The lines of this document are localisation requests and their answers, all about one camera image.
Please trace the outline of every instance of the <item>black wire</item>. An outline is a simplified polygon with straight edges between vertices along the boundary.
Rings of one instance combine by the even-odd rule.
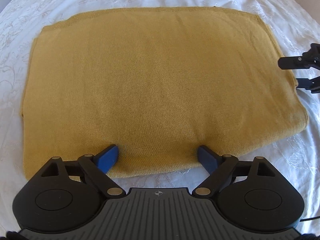
[[[300,222],[315,220],[315,219],[319,219],[319,218],[320,218],[320,216],[317,216],[317,217],[314,217],[314,218],[304,218],[304,219],[301,219]]]

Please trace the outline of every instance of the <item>bed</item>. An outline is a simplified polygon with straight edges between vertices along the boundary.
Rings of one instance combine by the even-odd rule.
[[[22,171],[20,104],[33,39],[41,28],[77,13],[122,7],[220,6],[258,14],[271,29],[285,56],[297,56],[320,42],[320,26],[294,0],[12,0],[0,13],[0,236],[19,230],[12,200],[27,182]],[[295,71],[313,78],[315,70]],[[262,155],[293,184],[305,201],[303,218],[320,215],[320,102],[317,94],[298,90],[309,114],[301,133],[242,156]],[[137,176],[115,181],[130,187],[188,187],[192,191],[208,176],[204,168]],[[298,225],[301,233],[320,234],[320,221]]]

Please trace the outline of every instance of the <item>yellow cloth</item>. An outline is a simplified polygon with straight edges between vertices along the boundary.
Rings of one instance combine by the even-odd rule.
[[[239,156],[308,123],[291,71],[257,16],[223,8],[87,12],[43,28],[23,101],[24,170],[120,148],[111,177]]]

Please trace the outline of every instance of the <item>silver screw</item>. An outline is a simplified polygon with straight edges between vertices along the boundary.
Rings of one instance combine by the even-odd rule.
[[[209,190],[206,187],[199,187],[196,189],[196,193],[198,195],[205,196],[205,195],[209,195],[211,193],[211,190]]]
[[[107,190],[107,193],[112,196],[118,196],[118,195],[122,194],[122,192],[123,192],[122,189],[120,189],[118,187],[112,187]]]

